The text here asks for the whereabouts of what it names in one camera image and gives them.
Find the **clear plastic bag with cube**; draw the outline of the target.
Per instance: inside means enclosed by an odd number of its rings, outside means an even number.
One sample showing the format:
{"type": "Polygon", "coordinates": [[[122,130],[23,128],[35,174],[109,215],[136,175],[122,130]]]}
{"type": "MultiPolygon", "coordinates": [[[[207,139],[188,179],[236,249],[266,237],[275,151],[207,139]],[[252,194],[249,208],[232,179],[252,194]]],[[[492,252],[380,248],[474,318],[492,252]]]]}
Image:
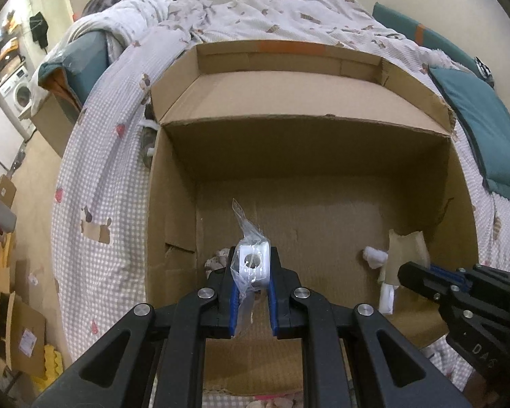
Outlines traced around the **clear plastic bag with cube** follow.
{"type": "Polygon", "coordinates": [[[256,295],[268,288],[271,278],[271,244],[247,218],[236,199],[232,209],[242,232],[234,248],[230,270],[238,292],[235,336],[243,334],[253,321],[256,295]]]}

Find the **pink fuzzy ball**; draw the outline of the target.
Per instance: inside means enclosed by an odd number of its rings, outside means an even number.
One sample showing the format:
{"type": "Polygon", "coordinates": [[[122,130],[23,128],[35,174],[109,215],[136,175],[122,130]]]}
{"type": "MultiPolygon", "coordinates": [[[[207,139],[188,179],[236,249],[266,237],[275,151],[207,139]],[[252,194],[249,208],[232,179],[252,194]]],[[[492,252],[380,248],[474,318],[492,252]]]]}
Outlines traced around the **pink fuzzy ball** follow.
{"type": "Polygon", "coordinates": [[[258,396],[247,405],[247,408],[303,408],[304,396],[301,392],[258,396]]]}

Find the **checkered dog print bedspread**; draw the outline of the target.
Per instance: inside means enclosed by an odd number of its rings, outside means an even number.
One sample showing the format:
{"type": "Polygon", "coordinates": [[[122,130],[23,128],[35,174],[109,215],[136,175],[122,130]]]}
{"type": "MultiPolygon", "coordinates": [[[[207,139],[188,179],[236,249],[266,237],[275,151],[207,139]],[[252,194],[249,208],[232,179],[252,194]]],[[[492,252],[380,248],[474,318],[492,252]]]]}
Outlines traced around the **checkered dog print bedspread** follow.
{"type": "MultiPolygon", "coordinates": [[[[118,34],[123,53],[93,86],[58,175],[52,256],[72,357],[135,305],[151,304],[146,295],[151,168],[141,158],[140,122],[145,105],[153,104],[154,78],[184,53],[202,44],[245,40],[335,46],[384,58],[440,97],[431,67],[470,73],[444,53],[383,26],[355,0],[121,0],[78,19],[71,29],[79,32],[91,23],[118,34]]],[[[452,120],[452,142],[474,208],[476,264],[510,272],[510,200],[484,187],[453,111],[452,120]]]]}

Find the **cardboard box on floor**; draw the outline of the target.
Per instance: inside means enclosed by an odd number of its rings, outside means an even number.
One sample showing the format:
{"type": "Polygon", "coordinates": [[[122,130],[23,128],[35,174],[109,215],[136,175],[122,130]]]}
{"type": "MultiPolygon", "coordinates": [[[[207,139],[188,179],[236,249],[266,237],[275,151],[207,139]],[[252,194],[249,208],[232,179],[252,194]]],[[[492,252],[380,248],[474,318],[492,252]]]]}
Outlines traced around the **cardboard box on floor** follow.
{"type": "Polygon", "coordinates": [[[0,359],[11,371],[45,376],[46,318],[15,293],[0,292],[0,359]]]}

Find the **teal blue pillow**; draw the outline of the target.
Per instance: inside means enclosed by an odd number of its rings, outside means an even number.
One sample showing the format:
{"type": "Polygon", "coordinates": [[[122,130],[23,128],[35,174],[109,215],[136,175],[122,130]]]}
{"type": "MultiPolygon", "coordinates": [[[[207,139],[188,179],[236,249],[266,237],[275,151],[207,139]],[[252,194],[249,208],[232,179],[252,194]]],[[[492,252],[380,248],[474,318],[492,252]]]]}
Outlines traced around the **teal blue pillow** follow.
{"type": "Polygon", "coordinates": [[[103,31],[90,31],[43,62],[37,84],[79,112],[108,66],[106,35],[103,31]]]}

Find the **beige foam cylinder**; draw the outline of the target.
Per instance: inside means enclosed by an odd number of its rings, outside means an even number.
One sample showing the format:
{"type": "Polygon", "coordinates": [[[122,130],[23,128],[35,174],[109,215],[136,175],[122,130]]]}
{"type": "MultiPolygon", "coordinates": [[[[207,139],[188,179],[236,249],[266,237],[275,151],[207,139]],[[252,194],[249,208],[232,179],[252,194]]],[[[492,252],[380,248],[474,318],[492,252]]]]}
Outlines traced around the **beige foam cylinder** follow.
{"type": "Polygon", "coordinates": [[[389,230],[389,250],[386,265],[386,280],[388,284],[398,286],[398,272],[402,265],[414,262],[423,267],[430,267],[430,255],[422,231],[415,231],[408,235],[399,235],[393,229],[389,230]]]}

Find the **dark grey folded cloth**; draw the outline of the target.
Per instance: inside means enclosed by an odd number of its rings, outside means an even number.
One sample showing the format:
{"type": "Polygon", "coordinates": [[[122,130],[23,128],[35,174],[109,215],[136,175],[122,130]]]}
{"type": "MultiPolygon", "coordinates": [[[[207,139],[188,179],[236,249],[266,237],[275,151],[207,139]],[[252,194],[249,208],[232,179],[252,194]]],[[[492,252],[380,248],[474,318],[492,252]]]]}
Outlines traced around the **dark grey folded cloth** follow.
{"type": "Polygon", "coordinates": [[[141,125],[141,158],[144,165],[150,169],[154,157],[154,147],[160,125],[155,120],[154,107],[151,102],[145,105],[141,125]]]}

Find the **white washing machine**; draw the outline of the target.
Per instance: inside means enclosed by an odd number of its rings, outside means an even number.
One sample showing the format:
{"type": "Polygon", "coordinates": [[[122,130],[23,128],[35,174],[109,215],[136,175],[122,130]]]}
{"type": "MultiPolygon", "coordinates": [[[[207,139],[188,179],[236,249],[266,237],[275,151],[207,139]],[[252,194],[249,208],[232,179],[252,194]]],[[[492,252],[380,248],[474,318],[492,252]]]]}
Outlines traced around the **white washing machine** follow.
{"type": "Polygon", "coordinates": [[[0,107],[25,142],[36,130],[31,121],[32,92],[29,83],[27,68],[20,65],[0,84],[0,107]]]}

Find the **white sock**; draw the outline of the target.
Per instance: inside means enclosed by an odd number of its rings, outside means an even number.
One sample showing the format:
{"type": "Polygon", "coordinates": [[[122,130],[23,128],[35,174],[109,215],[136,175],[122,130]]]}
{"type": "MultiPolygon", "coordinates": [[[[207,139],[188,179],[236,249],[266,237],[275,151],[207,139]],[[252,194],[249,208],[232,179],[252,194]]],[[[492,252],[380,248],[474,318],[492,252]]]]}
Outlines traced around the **white sock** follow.
{"type": "Polygon", "coordinates": [[[378,270],[378,283],[380,284],[378,311],[382,315],[392,315],[398,286],[388,284],[386,280],[388,253],[366,246],[363,249],[362,257],[372,270],[378,270]]]}

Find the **brown cardboard box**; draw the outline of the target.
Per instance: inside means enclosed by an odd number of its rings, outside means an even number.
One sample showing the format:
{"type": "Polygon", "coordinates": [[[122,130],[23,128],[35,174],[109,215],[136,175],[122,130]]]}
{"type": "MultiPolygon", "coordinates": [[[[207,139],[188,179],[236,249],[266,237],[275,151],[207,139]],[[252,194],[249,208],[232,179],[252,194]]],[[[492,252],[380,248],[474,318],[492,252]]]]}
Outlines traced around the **brown cardboard box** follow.
{"type": "Polygon", "coordinates": [[[377,304],[362,249],[423,233],[430,260],[478,259],[452,111],[379,56],[281,40],[199,45],[154,78],[146,295],[163,307],[205,280],[242,236],[232,205],[303,286],[377,304]]]}

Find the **teal cushion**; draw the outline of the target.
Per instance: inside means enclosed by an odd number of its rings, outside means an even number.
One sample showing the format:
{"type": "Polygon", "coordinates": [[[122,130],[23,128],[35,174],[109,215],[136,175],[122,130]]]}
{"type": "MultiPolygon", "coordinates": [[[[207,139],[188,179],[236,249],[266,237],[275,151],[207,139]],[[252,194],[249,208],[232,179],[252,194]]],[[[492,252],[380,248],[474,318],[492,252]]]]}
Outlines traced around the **teal cushion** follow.
{"type": "Polygon", "coordinates": [[[461,70],[431,67],[429,75],[456,113],[488,192],[510,200],[510,113],[486,82],[461,70]]]}

